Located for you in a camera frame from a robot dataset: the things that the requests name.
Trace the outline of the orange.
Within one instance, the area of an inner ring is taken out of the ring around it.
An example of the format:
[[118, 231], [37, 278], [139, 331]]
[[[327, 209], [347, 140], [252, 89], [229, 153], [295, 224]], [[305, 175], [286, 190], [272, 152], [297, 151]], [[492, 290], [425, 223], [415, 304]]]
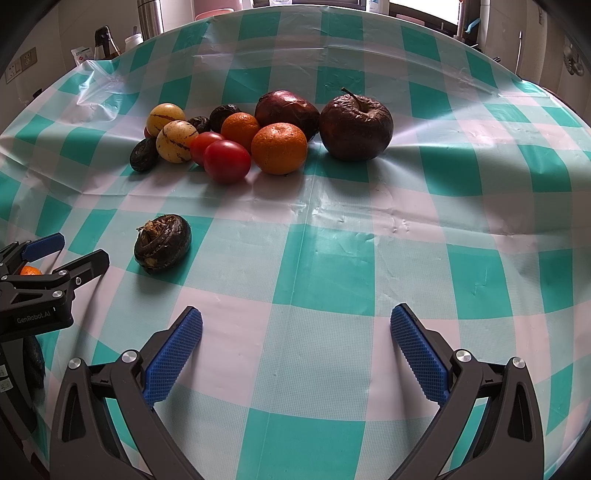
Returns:
[[21, 276], [40, 276], [41, 274], [42, 272], [38, 268], [29, 265], [23, 266], [20, 270]]

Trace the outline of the lone wrinkled passion fruit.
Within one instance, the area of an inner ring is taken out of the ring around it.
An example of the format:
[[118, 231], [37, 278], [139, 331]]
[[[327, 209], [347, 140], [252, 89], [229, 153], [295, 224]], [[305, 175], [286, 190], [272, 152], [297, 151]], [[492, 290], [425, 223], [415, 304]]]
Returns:
[[137, 231], [134, 258], [148, 274], [161, 273], [176, 265], [191, 244], [190, 225], [176, 214], [148, 220]]

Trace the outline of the yellow striped pepino melon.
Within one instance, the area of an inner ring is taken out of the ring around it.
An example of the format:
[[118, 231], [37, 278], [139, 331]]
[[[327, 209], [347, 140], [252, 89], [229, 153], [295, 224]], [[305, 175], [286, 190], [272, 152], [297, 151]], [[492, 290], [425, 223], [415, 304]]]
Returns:
[[157, 153], [169, 163], [187, 163], [191, 160], [191, 142], [197, 135], [197, 129], [190, 122], [168, 122], [156, 137]]

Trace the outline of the small orange tangerine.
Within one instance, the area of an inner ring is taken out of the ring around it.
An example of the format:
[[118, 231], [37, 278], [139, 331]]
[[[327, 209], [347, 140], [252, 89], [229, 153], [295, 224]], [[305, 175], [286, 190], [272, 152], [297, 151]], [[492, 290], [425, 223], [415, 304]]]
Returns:
[[256, 117], [245, 112], [233, 113], [224, 120], [221, 126], [221, 136], [225, 140], [233, 141], [250, 151], [252, 139], [259, 131]]

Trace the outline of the large orange tangerine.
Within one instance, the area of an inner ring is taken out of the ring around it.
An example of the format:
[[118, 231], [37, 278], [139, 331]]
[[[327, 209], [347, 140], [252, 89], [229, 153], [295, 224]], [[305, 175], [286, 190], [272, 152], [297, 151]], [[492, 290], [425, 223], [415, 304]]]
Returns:
[[304, 165], [308, 140], [290, 123], [273, 123], [260, 129], [250, 146], [252, 161], [266, 174], [287, 175]]

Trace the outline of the dark red wrinkled apple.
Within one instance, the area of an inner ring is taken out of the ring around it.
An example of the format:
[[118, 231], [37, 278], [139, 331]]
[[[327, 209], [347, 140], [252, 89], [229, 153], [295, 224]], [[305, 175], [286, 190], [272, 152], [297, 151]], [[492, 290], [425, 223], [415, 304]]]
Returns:
[[260, 127], [274, 123], [290, 123], [304, 132], [308, 140], [318, 134], [320, 112], [300, 95], [287, 90], [267, 92], [259, 98], [254, 117]]

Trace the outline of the wrinkled red apple with stem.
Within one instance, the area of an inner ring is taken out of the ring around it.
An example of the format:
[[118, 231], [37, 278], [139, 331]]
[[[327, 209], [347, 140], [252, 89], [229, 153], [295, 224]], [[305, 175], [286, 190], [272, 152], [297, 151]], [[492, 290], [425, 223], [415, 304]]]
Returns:
[[382, 154], [391, 142], [394, 119], [374, 98], [342, 87], [318, 120], [322, 144], [332, 159], [344, 164], [367, 162]]

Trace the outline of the small dark passion fruit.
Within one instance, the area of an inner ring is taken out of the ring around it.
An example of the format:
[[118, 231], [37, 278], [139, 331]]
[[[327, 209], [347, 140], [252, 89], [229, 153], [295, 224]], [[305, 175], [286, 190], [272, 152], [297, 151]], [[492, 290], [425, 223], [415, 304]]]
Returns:
[[194, 116], [188, 119], [188, 122], [197, 130], [198, 134], [208, 132], [211, 130], [209, 128], [209, 119], [205, 116]]

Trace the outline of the small white tube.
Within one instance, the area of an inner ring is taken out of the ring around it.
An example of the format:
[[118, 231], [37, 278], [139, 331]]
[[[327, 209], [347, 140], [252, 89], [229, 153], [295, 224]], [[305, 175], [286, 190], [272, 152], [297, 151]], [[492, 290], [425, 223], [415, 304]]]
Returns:
[[79, 66], [87, 60], [94, 59], [94, 51], [89, 47], [76, 47], [70, 50], [75, 65]]

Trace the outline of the dark sauce bottle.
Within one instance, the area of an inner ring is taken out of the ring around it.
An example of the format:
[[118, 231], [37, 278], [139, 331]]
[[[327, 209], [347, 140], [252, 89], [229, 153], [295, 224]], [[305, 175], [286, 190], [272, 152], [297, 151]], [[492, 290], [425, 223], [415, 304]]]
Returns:
[[120, 55], [107, 25], [98, 28], [94, 33], [94, 59], [112, 60]]

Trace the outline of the white jar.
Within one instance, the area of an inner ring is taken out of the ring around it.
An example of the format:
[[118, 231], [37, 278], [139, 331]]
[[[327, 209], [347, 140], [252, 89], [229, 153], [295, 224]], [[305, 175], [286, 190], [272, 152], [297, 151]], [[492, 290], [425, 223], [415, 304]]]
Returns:
[[131, 49], [137, 47], [143, 42], [143, 37], [141, 33], [135, 33], [130, 35], [125, 39], [125, 51], [130, 51]]

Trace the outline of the steel thermos flask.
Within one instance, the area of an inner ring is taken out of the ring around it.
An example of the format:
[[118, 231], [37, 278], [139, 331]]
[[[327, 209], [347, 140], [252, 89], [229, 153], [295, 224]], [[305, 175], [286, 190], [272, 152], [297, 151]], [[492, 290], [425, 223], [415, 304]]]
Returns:
[[143, 40], [151, 39], [164, 32], [159, 0], [137, 0], [137, 11]]

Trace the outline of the pink water jug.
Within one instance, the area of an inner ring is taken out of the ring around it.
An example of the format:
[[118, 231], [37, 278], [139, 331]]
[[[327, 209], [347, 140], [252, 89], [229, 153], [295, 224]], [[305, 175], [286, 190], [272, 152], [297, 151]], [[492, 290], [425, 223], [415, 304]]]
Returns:
[[242, 10], [242, 0], [193, 0], [194, 19]]

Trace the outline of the white lotion bottle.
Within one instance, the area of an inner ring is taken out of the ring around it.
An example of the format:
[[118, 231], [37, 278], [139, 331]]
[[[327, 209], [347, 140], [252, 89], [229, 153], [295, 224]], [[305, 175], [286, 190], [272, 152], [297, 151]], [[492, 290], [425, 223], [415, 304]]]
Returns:
[[376, 14], [389, 15], [390, 0], [368, 0], [367, 11]]

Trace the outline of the wall power socket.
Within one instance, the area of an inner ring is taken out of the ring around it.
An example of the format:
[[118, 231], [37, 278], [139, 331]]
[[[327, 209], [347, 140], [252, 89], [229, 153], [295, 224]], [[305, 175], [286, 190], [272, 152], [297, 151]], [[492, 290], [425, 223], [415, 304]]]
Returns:
[[14, 62], [12, 62], [5, 70], [5, 82], [11, 83], [15, 78], [21, 75], [25, 70], [29, 69], [37, 63], [37, 51], [33, 47], [20, 55]]

